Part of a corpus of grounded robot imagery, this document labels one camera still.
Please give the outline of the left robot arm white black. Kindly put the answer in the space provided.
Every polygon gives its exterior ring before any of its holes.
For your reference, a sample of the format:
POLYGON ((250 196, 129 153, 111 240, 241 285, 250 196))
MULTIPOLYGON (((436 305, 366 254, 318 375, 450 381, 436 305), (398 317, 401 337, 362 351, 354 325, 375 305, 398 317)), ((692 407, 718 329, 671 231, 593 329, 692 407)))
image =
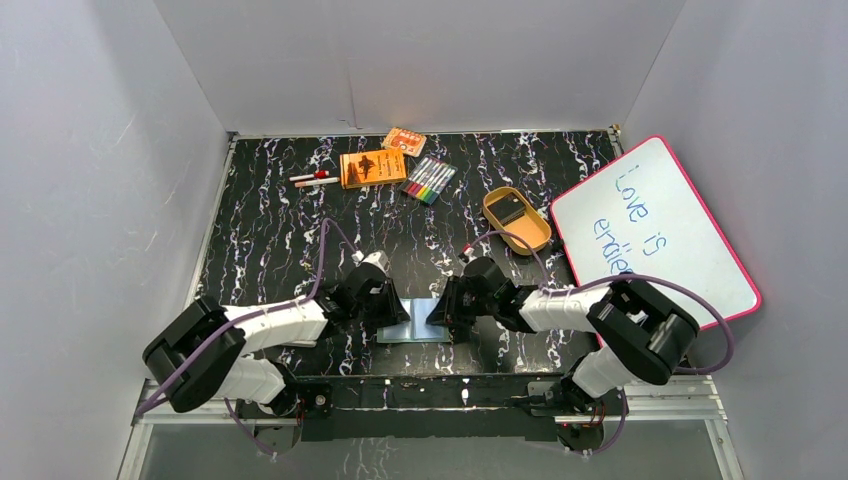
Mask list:
POLYGON ((297 407, 297 387, 253 352, 314 347, 351 324, 381 329, 409 322, 387 264, 384 252, 374 252, 344 280, 286 302, 232 307, 204 295, 146 346, 142 361, 177 413, 222 398, 249 400, 286 416, 297 407))

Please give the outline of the black credit cards stack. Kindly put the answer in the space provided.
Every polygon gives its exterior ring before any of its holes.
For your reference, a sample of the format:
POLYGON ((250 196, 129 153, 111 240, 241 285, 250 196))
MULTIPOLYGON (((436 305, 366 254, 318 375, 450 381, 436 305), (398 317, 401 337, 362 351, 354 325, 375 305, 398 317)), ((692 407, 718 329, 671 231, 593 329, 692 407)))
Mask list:
POLYGON ((489 205, 490 212, 497 221, 506 226, 525 215, 525 203, 514 193, 504 195, 489 205))

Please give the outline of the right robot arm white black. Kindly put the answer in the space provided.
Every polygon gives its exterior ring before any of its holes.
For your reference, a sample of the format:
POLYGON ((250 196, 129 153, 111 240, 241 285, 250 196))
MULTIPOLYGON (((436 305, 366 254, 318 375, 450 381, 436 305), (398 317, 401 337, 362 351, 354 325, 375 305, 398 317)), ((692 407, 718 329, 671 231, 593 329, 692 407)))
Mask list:
POLYGON ((603 395, 634 380, 665 384, 700 331, 685 309, 643 276, 622 273, 598 284, 549 289, 514 283, 489 257, 472 260, 462 275, 448 279, 427 322, 459 329, 483 316, 510 331, 573 330, 601 338, 602 347, 561 381, 564 403, 577 414, 590 413, 603 395))

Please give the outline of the green card holder wallet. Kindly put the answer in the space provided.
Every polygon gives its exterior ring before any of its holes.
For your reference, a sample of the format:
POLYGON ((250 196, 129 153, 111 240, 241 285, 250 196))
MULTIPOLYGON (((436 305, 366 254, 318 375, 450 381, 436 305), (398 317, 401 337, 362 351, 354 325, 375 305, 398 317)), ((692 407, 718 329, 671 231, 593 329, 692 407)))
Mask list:
POLYGON ((447 327, 430 325, 427 317, 434 311, 437 298, 402 298, 400 303, 410 320, 397 325, 380 328, 377 342, 380 344, 399 343, 448 343, 450 333, 447 327))

